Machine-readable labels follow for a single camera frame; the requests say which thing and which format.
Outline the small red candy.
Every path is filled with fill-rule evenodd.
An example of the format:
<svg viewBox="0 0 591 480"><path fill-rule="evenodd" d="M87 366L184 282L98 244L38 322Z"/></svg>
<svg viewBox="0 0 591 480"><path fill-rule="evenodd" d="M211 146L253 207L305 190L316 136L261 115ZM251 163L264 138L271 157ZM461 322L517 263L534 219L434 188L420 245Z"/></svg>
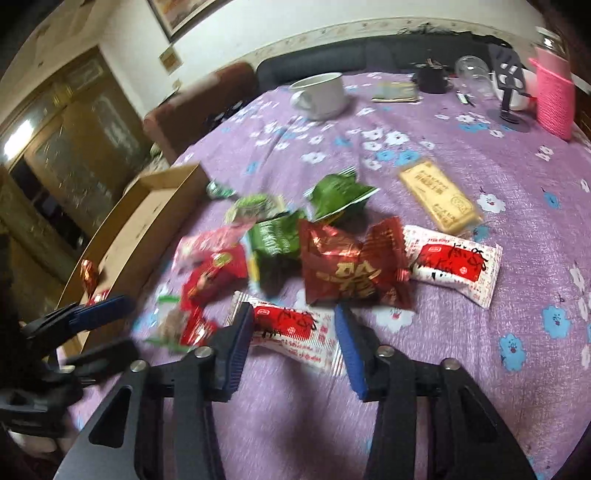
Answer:
<svg viewBox="0 0 591 480"><path fill-rule="evenodd" d="M96 290L99 282L99 270L95 263L88 259L82 259L80 262L80 278L84 292L91 297Z"/></svg>

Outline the large red snack bag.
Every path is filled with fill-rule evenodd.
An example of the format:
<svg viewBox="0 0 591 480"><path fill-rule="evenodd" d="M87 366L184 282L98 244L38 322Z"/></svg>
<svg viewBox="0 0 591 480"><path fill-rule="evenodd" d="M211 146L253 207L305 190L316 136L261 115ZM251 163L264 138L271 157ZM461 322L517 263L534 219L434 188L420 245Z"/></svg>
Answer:
<svg viewBox="0 0 591 480"><path fill-rule="evenodd" d="M403 225L398 217L370 226L363 240L331 225L301 220L298 237L308 304L353 301L414 308Z"/></svg>

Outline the black sofa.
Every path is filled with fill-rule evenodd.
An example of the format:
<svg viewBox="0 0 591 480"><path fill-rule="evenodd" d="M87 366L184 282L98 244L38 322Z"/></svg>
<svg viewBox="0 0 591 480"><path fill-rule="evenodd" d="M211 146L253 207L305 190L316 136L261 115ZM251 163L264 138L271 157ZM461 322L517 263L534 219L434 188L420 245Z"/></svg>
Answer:
<svg viewBox="0 0 591 480"><path fill-rule="evenodd" d="M322 73L413 73L429 59L452 72L456 62L464 56L476 56L491 65L491 44L510 46L497 37L471 32L407 33L351 39L266 59L256 67L256 78L259 91L266 92Z"/></svg>

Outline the pink long snack packet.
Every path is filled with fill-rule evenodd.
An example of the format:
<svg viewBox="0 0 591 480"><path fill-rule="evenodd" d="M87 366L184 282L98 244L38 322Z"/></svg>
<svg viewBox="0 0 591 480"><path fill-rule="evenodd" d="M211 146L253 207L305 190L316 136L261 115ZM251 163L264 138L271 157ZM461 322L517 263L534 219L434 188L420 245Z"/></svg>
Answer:
<svg viewBox="0 0 591 480"><path fill-rule="evenodd" d="M235 247L252 226L252 223L226 225L182 237L174 252L172 270L180 272L204 261L208 255Z"/></svg>

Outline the wooden door cabinet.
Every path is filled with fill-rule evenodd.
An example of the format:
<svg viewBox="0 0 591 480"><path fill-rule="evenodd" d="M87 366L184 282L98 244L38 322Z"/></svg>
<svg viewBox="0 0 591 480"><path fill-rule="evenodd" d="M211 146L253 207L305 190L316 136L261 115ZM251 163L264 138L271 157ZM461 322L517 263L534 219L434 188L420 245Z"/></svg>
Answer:
<svg viewBox="0 0 591 480"><path fill-rule="evenodd" d="M1 124L1 302L28 322L57 305L150 143L98 48L50 75Z"/></svg>

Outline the light green candy packet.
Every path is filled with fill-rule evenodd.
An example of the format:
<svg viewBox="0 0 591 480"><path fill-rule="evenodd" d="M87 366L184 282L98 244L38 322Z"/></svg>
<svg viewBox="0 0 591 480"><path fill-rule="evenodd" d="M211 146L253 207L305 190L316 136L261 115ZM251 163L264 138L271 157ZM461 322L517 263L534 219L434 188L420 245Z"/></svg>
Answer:
<svg viewBox="0 0 591 480"><path fill-rule="evenodd" d="M281 196L259 193L239 198L224 216L226 224L256 223L283 215L287 211Z"/></svg>

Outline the cardboard box tray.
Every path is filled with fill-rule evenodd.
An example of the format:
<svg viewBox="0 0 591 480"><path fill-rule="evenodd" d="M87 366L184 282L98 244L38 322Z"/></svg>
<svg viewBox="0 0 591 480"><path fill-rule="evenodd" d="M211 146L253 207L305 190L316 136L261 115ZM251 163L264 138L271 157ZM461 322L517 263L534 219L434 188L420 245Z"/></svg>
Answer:
<svg viewBox="0 0 591 480"><path fill-rule="evenodd" d="M116 295L138 299L187 218L205 202L207 184L198 164L137 178L81 255L81 261L90 261L98 270L94 291L86 293L77 265L58 306Z"/></svg>

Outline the dark green snack bag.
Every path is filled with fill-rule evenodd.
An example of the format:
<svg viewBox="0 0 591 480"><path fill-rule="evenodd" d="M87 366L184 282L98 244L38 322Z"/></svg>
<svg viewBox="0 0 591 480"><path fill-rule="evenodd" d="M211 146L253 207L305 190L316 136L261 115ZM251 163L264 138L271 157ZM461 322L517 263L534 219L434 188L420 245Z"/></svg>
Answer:
<svg viewBox="0 0 591 480"><path fill-rule="evenodd" d="M303 210L281 214L256 223L249 230L249 244L259 273L259 288L267 297L280 294L284 284L301 272L298 223L307 220Z"/></svg>

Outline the small booklet on table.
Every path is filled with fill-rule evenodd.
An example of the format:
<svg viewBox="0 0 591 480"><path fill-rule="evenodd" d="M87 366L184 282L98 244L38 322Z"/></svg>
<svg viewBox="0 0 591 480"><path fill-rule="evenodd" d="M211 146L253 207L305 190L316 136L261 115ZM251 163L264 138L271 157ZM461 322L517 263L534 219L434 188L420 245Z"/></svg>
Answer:
<svg viewBox="0 0 591 480"><path fill-rule="evenodd" d="M417 85L404 81L379 82L372 97L375 103L414 103L419 100Z"/></svg>

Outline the framed wall picture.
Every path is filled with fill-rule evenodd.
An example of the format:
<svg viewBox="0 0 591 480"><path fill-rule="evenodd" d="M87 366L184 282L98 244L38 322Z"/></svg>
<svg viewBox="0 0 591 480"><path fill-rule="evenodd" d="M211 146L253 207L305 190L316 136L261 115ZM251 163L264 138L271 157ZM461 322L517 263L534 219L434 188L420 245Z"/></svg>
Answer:
<svg viewBox="0 0 591 480"><path fill-rule="evenodd" d="M147 0L154 17L170 42L228 4L229 0Z"/></svg>

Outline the small green twisted candy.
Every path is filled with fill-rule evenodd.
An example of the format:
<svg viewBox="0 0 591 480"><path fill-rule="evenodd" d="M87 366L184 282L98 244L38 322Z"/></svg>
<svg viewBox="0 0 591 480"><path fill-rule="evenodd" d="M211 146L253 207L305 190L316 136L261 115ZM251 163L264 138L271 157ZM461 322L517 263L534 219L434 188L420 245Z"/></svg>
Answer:
<svg viewBox="0 0 591 480"><path fill-rule="evenodd" d="M236 196L235 189L215 180L211 180L211 182L207 184L206 193L212 200L231 199Z"/></svg>

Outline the red cartoon snack packet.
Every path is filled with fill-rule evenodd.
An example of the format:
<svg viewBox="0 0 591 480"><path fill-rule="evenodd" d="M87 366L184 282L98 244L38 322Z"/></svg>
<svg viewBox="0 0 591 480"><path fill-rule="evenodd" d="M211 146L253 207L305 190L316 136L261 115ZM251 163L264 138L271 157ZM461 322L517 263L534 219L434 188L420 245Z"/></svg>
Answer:
<svg viewBox="0 0 591 480"><path fill-rule="evenodd" d="M238 280L249 277L245 249L235 245L209 255L194 268L181 290L184 311L203 308Z"/></svg>

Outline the yellow biscuit packet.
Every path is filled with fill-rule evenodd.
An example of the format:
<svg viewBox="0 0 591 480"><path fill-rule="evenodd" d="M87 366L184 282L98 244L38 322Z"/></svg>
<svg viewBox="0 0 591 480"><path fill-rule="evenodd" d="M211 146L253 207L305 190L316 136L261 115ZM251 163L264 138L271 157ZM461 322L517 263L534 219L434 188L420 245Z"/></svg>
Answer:
<svg viewBox="0 0 591 480"><path fill-rule="evenodd" d="M459 236L482 222L474 203L431 159L403 167L399 177L439 231Z"/></svg>

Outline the small red snack packet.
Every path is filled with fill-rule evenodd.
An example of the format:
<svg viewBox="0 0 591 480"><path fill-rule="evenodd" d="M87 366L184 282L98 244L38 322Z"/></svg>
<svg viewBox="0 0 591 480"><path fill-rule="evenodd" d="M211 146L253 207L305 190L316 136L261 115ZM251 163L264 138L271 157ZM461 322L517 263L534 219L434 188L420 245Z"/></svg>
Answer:
<svg viewBox="0 0 591 480"><path fill-rule="evenodd" d="M217 328L217 323L207 319L204 309L196 307L187 318L179 344L187 348L204 346Z"/></svg>

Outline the white round bowl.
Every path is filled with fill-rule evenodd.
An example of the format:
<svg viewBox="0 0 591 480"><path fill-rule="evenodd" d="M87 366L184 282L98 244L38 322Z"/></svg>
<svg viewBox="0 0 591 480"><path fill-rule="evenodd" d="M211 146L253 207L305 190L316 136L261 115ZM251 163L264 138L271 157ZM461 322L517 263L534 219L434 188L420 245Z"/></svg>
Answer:
<svg viewBox="0 0 591 480"><path fill-rule="evenodd" d="M538 87L537 87L537 75L530 71L524 70L524 81L520 82L519 79L516 80L516 85L518 87L523 87L524 92L512 90L511 99L510 99L510 109L512 111L526 111L530 109L532 102L535 103L538 96ZM497 82L497 77L494 72L490 74L492 88L496 97L502 101L504 96L504 90L502 90Z"/></svg>

